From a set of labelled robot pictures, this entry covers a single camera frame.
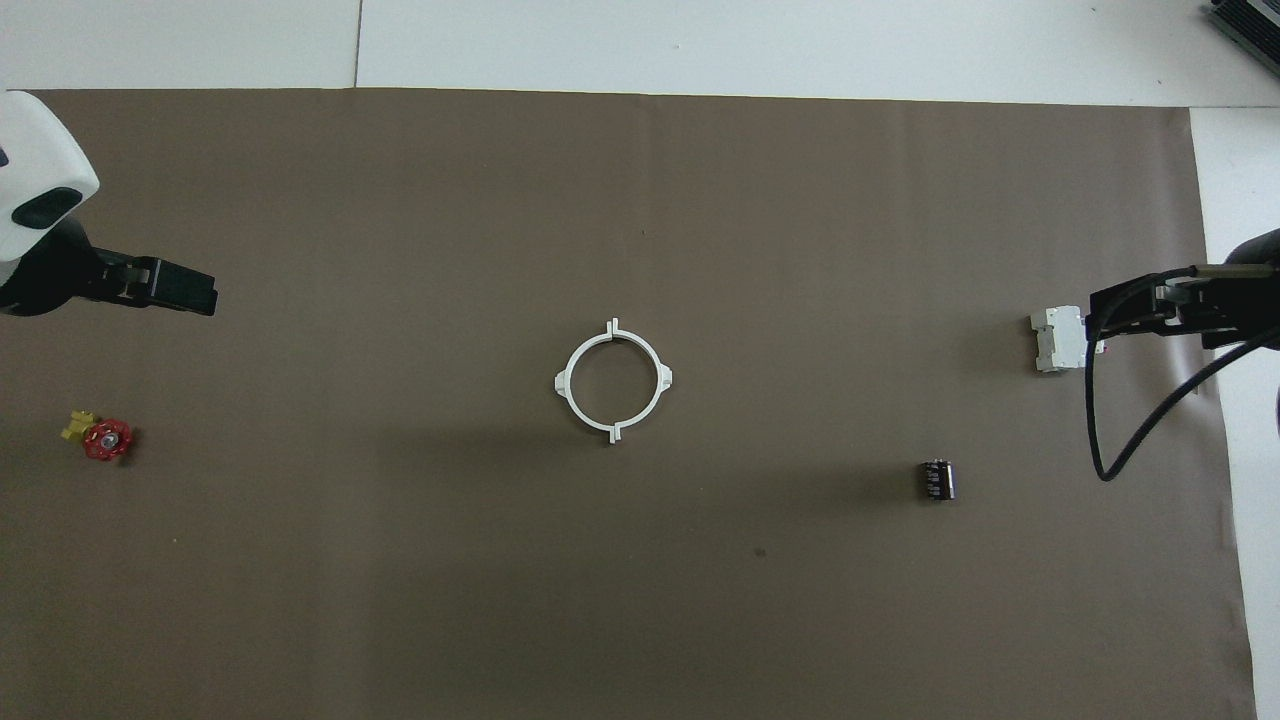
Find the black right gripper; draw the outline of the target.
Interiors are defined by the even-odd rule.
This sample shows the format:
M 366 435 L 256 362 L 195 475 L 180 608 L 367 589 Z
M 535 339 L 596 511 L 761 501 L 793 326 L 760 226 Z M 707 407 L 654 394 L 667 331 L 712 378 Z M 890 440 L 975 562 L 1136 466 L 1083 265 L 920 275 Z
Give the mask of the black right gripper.
M 1089 296 L 1088 338 L 1155 333 L 1169 320 L 1167 286 L 1176 318 L 1166 324 L 1169 334 L 1199 334 L 1206 350 L 1244 343 L 1277 327 L 1277 256 L 1275 229 L 1236 246 L 1226 258 L 1231 266 L 1266 266 L 1270 273 L 1265 277 L 1198 275 L 1167 286 L 1161 275 L 1142 275 L 1097 290 Z

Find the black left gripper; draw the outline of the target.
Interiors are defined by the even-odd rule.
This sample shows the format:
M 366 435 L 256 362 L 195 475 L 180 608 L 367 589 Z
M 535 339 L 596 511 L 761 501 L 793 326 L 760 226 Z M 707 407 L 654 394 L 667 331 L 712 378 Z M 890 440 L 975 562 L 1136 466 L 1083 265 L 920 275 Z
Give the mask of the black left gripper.
M 12 265 L 3 282 L 1 313 L 37 316 L 79 297 L 127 307 L 147 304 L 201 316 L 215 314 L 218 290 L 212 275 L 146 258 L 143 300 L 129 292 L 131 282 L 145 274 L 133 266 L 134 261 L 133 256 L 92 246 L 79 222 L 59 222 Z

